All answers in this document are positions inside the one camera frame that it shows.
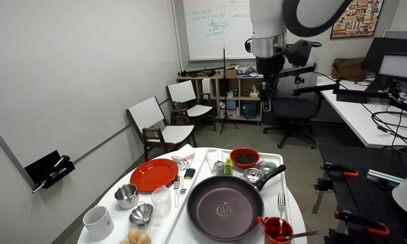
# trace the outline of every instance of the whiteboard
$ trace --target whiteboard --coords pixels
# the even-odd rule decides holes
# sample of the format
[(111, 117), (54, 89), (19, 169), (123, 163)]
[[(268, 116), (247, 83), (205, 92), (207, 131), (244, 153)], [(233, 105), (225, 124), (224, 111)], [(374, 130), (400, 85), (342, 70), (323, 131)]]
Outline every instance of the whiteboard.
[(252, 36), (248, 0), (183, 0), (191, 60), (253, 58), (244, 48)]
[(171, 0), (0, 1), (0, 134), (23, 166), (76, 159), (177, 70)]

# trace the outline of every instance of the white chair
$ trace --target white chair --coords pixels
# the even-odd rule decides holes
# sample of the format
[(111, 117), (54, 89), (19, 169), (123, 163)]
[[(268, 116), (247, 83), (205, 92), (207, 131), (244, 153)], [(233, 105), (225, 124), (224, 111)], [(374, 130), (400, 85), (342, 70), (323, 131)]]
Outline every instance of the white chair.
[(167, 85), (167, 92), (172, 102), (172, 119), (186, 120), (210, 120), (215, 131), (215, 113), (210, 104), (209, 93), (196, 98), (191, 79)]
[(145, 159), (153, 146), (161, 146), (164, 151), (176, 149), (186, 140), (196, 146), (192, 134), (194, 125), (168, 124), (154, 96), (127, 108), (127, 113), (143, 143)]

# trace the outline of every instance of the pan handle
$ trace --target pan handle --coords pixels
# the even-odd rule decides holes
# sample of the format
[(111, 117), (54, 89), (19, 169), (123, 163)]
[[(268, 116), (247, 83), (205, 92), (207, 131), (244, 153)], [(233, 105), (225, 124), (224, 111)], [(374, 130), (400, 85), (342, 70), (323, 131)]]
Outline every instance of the pan handle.
[(259, 178), (256, 182), (255, 182), (255, 186), (257, 191), (262, 189), (262, 186), (274, 176), (276, 176), (278, 173), (283, 172), (285, 170), (285, 165), (279, 165), (276, 167), (274, 167), (272, 170), (270, 170), (267, 174), (264, 174), (262, 178)]

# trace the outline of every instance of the writing on whiteboard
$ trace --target writing on whiteboard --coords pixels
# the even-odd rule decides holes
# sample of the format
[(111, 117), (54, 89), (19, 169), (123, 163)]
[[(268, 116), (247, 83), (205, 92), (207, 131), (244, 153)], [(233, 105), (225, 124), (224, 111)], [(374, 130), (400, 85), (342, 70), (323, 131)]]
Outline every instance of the writing on whiteboard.
[(195, 24), (203, 24), (205, 36), (215, 36), (225, 32), (229, 28), (230, 21), (234, 18), (248, 18), (248, 13), (226, 13), (217, 12), (211, 8), (202, 8), (192, 10), (192, 21)]

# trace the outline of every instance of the red plate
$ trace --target red plate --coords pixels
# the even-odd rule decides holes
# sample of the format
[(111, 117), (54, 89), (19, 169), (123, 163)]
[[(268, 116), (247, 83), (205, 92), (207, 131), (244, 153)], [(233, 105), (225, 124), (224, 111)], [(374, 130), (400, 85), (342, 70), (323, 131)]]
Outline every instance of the red plate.
[(152, 192), (160, 185), (167, 185), (177, 176), (177, 165), (172, 159), (156, 158), (135, 167), (130, 182), (137, 185), (138, 192)]

